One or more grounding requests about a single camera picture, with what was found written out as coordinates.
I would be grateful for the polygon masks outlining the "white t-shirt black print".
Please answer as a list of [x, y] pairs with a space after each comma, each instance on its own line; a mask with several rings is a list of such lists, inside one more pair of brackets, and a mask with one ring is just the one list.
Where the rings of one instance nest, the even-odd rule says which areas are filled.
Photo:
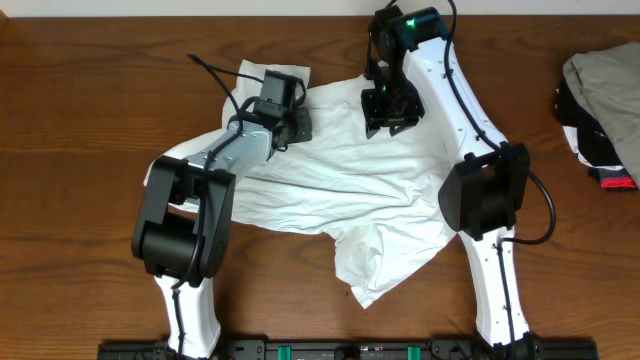
[[396, 136], [365, 135], [362, 76], [308, 89], [312, 139], [252, 168], [232, 219], [272, 231], [326, 233], [335, 273], [367, 308], [429, 262], [455, 236], [437, 193], [448, 175], [444, 143], [420, 121]]

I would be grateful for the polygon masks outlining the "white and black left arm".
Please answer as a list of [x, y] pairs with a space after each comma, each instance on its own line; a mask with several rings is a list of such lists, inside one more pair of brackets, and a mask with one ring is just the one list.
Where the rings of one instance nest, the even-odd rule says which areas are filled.
[[154, 358], [211, 357], [221, 334], [213, 278], [230, 239], [236, 185], [275, 152], [311, 138], [308, 108], [277, 115], [256, 105], [203, 149], [153, 162], [132, 252], [160, 287], [168, 314], [170, 335]]

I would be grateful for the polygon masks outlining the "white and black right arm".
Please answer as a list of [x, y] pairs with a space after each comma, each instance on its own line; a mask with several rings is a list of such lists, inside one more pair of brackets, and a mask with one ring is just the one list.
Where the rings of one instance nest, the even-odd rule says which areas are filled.
[[365, 133], [397, 135], [420, 121], [434, 127], [450, 163], [438, 205], [467, 251], [477, 333], [494, 349], [513, 345], [529, 331], [507, 241], [523, 202], [528, 151], [488, 119], [435, 8], [405, 14], [388, 6], [375, 12], [368, 33], [364, 76], [374, 86], [361, 94]]

